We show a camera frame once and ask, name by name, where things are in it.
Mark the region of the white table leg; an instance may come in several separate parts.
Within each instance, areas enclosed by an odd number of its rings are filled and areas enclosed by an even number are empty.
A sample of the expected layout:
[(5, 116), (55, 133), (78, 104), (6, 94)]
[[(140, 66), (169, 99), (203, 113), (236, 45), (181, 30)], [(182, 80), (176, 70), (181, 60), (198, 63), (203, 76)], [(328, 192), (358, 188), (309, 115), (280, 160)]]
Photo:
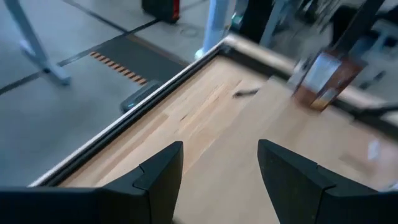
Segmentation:
[(54, 81), (59, 82), (61, 85), (69, 85), (71, 76), (61, 66), (50, 60), (19, 0), (3, 1), (24, 36), (20, 41), (20, 47), (26, 57), (40, 69), (49, 72)]

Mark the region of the white tower fan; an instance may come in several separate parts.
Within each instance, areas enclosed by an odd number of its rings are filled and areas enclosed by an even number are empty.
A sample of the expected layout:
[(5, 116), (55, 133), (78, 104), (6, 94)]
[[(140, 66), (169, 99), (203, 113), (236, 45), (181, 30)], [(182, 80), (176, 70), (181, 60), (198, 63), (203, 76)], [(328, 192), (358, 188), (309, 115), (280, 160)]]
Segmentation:
[(203, 45), (195, 53), (195, 59), (201, 58), (223, 38), (227, 20), (231, 21), (230, 5), (231, 0), (210, 0)]

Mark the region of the orange taco seasoning mix packet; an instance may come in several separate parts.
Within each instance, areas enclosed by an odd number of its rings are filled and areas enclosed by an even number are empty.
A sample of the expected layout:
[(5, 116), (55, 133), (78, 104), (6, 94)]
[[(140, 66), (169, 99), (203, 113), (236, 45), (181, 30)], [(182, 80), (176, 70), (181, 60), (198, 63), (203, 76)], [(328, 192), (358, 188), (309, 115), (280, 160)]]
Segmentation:
[(305, 108), (322, 112), (363, 71), (367, 63), (335, 50), (322, 50), (298, 80), (293, 99)]

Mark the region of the black ballpoint pen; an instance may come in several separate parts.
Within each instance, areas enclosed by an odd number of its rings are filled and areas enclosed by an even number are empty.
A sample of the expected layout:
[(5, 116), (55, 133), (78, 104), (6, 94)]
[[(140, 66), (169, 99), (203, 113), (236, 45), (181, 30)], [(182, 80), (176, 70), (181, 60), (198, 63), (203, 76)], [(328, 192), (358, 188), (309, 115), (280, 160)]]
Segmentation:
[(255, 95), (259, 91), (258, 88), (252, 90), (239, 90), (233, 94), (233, 98)]

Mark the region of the black floor device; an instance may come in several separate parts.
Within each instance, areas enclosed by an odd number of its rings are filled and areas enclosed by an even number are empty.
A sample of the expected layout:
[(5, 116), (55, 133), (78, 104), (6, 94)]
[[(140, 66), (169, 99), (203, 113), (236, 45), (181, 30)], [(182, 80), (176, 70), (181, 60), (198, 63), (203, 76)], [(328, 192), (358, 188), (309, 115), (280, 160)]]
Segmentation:
[(122, 113), (127, 113), (131, 108), (140, 103), (143, 99), (149, 96), (153, 91), (156, 91), (162, 86), (161, 82), (151, 80), (145, 83), (139, 90), (127, 97), (121, 104), (120, 108)]

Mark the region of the black and red box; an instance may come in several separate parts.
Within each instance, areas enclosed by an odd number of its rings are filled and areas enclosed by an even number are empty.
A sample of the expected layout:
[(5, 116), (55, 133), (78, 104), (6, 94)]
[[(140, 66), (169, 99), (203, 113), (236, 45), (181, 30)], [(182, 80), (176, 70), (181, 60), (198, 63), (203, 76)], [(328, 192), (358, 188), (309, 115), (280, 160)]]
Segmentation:
[(142, 9), (160, 21), (175, 24), (180, 19), (180, 0), (141, 0)]

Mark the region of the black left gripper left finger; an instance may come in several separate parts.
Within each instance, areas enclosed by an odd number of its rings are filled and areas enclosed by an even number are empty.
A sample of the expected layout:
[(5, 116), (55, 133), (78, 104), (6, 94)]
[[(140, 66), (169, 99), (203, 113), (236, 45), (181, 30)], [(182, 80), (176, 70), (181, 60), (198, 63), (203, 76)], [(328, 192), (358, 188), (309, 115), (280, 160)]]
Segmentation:
[(175, 141), (102, 187), (0, 187), (0, 224), (171, 224), (182, 169)]

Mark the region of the dark floor mat orange stripes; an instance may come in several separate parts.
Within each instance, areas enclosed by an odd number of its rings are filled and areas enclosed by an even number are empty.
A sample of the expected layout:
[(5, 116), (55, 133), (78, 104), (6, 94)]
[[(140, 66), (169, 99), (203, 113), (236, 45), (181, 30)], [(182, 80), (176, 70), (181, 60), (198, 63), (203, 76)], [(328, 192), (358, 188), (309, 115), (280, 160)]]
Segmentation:
[(109, 40), (90, 56), (138, 85), (169, 81), (188, 62), (133, 34)]

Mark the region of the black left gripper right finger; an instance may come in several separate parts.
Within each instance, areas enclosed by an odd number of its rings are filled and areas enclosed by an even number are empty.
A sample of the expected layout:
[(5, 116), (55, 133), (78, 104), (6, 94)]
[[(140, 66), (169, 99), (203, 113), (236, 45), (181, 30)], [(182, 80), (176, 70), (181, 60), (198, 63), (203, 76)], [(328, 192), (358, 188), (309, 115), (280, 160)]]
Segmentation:
[(398, 224), (398, 191), (378, 192), (266, 139), (257, 159), (280, 224)]

